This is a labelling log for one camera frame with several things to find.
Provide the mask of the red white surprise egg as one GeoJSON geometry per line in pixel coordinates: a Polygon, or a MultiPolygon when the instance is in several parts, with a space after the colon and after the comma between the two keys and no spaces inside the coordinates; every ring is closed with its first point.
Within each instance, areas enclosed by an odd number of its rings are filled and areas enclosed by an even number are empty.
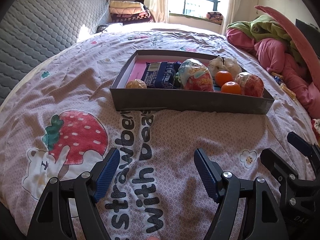
{"type": "Polygon", "coordinates": [[[185,60],[178,69],[177,78],[184,90],[213,91],[212,75],[199,60],[185,60]]]}

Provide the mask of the floral scrunchie at edge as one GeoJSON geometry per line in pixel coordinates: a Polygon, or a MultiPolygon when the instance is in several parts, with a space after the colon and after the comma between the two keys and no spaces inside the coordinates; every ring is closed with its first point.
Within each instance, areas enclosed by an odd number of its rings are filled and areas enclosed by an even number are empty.
{"type": "Polygon", "coordinates": [[[312,130],[316,136],[317,141],[320,139],[320,119],[311,120],[312,130]]]}

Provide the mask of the dark cardboard box tray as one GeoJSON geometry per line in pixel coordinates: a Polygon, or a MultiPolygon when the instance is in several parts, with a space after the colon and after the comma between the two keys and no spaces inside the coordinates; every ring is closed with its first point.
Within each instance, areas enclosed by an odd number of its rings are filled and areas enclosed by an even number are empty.
{"type": "Polygon", "coordinates": [[[208,65],[215,55],[192,53],[177,50],[138,50],[132,54],[121,68],[110,91],[117,111],[176,111],[223,112],[265,115],[271,108],[274,98],[265,89],[263,96],[252,97],[214,92],[201,92],[183,89],[125,88],[136,66],[147,62],[183,62],[196,59],[208,65]]]}

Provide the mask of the green blanket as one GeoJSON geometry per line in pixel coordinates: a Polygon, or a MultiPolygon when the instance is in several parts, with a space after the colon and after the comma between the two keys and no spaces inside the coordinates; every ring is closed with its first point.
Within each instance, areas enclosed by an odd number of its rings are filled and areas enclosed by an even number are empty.
{"type": "Polygon", "coordinates": [[[243,50],[253,50],[253,46],[265,38],[273,38],[287,46],[289,54],[300,66],[306,63],[287,31],[271,16],[260,15],[253,21],[238,21],[227,26],[227,40],[243,50]]]}

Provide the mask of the pink blanket pile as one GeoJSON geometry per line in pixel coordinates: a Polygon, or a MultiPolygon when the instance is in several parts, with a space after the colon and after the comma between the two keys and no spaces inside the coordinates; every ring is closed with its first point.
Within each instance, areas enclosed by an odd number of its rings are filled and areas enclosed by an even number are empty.
{"type": "Polygon", "coordinates": [[[271,8],[256,6],[256,9],[274,18],[292,37],[306,65],[300,66],[289,54],[283,42],[265,38],[253,46],[253,50],[241,49],[257,58],[268,73],[282,75],[285,85],[296,94],[300,104],[311,118],[319,118],[319,59],[303,33],[282,13],[271,8]]]}

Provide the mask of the pink blue book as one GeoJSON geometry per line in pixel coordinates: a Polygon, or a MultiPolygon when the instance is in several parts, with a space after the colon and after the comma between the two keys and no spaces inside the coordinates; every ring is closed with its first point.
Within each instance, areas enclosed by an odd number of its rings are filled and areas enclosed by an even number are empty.
{"type": "MultiPolygon", "coordinates": [[[[132,70],[131,74],[129,75],[129,79],[128,79],[127,83],[131,80],[134,80],[134,79],[142,80],[144,70],[146,69],[146,63],[147,62],[145,62],[145,61],[137,61],[135,63],[133,70],[132,70]]],[[[180,82],[178,81],[177,74],[176,74],[176,79],[175,79],[175,89],[183,89],[180,82]]]]}

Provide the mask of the black television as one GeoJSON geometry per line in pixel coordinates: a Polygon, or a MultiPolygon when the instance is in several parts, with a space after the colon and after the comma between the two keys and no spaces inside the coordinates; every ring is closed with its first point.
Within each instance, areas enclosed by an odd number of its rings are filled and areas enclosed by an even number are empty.
{"type": "Polygon", "coordinates": [[[320,57],[320,32],[312,24],[304,23],[303,21],[296,19],[296,27],[303,33],[305,38],[309,41],[314,49],[317,57],[320,57]]]}

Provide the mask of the walnut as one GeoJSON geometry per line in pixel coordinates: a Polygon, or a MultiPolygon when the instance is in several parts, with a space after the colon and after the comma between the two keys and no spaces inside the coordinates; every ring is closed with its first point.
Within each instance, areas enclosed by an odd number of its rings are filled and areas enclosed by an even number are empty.
{"type": "Polygon", "coordinates": [[[130,89],[147,89],[147,85],[144,81],[140,80],[140,79],[134,79],[129,81],[125,88],[130,88],[130,89]]]}

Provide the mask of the small blue snack packet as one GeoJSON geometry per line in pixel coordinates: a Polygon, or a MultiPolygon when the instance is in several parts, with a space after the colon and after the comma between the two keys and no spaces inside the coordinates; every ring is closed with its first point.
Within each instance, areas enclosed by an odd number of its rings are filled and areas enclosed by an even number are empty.
{"type": "Polygon", "coordinates": [[[284,83],[284,81],[283,81],[284,77],[282,75],[274,73],[274,72],[272,72],[271,75],[274,77],[274,79],[278,85],[281,85],[282,83],[284,83]]]}

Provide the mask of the folded blankets stack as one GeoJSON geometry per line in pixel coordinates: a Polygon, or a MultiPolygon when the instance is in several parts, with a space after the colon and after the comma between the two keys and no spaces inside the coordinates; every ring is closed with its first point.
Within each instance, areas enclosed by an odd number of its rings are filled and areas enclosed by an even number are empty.
{"type": "Polygon", "coordinates": [[[154,22],[151,12],[141,2],[111,1],[109,11],[113,23],[127,25],[154,22]]]}

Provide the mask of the floral cushion on sill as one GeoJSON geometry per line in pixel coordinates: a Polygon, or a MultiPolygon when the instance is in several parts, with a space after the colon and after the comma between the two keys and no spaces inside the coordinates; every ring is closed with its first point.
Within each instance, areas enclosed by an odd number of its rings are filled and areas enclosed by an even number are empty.
{"type": "Polygon", "coordinates": [[[223,15],[218,11],[211,11],[207,13],[206,19],[212,23],[221,25],[223,22],[223,15]]]}

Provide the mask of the beige mesh scrunchie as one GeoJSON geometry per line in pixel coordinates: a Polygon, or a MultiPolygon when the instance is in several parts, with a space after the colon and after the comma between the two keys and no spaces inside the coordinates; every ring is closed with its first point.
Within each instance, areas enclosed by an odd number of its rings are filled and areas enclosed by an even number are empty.
{"type": "Polygon", "coordinates": [[[220,71],[227,71],[231,73],[233,78],[242,72],[242,68],[239,66],[235,58],[223,58],[220,56],[217,56],[209,62],[208,69],[213,78],[220,71]]]}

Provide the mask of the orange mandarin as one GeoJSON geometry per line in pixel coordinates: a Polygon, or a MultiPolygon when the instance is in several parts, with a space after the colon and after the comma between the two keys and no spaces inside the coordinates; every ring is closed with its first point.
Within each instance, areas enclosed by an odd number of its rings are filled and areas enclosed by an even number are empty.
{"type": "Polygon", "coordinates": [[[227,82],[233,81],[233,76],[228,71],[219,71],[215,74],[215,83],[217,86],[222,87],[227,82]]]}
{"type": "Polygon", "coordinates": [[[222,85],[221,93],[228,93],[228,94],[238,94],[241,95],[241,87],[238,83],[229,81],[222,85]]]}

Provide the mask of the cream curtain right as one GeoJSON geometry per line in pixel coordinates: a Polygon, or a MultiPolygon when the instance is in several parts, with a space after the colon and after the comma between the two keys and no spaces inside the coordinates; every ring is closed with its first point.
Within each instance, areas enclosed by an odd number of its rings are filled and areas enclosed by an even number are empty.
{"type": "Polygon", "coordinates": [[[241,0],[227,0],[226,13],[223,16],[221,34],[225,35],[227,26],[231,24],[239,10],[241,0]]]}

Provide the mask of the grey quilted headboard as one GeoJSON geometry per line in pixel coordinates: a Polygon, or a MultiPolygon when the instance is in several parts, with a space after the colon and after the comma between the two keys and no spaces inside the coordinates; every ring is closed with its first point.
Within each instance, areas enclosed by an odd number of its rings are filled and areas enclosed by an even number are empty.
{"type": "Polygon", "coordinates": [[[15,0],[1,20],[1,101],[35,67],[111,20],[110,0],[15,0]]]}

